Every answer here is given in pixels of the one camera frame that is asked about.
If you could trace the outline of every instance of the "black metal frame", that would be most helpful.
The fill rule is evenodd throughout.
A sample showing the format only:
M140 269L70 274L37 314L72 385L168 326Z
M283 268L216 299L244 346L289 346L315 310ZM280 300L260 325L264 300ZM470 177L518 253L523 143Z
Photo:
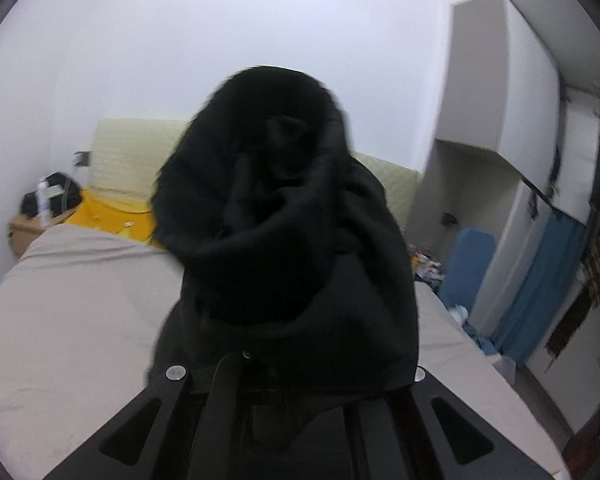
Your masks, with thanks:
M241 354L164 374L45 480L238 479L251 405L293 394ZM347 394L365 399L342 407L354 480L552 478L426 372L380 397Z

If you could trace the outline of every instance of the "black hoodie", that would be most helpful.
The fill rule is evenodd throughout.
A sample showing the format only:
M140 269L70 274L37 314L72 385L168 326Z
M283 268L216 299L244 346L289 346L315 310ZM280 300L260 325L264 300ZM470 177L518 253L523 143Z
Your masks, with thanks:
M242 349L288 384L413 382L408 252L315 79L257 67L226 81L162 168L153 206L155 237L185 271L150 375Z

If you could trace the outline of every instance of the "nightstand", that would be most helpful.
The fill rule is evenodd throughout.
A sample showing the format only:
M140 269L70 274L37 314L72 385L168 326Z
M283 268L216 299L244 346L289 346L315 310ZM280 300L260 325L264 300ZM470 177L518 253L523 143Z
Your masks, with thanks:
M9 245L14 256L20 259L33 240L38 238L50 227L63 223L69 216L74 214L75 209L71 209L51 220L51 224L42 227L37 218L27 218L24 215L17 215L11 219L8 227Z

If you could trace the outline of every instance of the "blue curtain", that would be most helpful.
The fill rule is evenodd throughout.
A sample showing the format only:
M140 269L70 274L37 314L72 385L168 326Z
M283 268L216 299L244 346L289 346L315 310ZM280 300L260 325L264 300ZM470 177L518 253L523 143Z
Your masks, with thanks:
M585 229L561 211L549 218L531 268L491 337L518 364L533 352L564 303L578 270Z

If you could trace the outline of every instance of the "quilted headboard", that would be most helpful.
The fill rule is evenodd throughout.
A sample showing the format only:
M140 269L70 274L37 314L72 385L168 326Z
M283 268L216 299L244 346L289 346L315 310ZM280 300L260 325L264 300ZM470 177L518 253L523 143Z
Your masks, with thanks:
M91 148L90 187L115 198L148 200L158 170L188 124L155 119L100 120ZM418 172L362 153L353 155L382 183L387 205L403 228L418 187Z

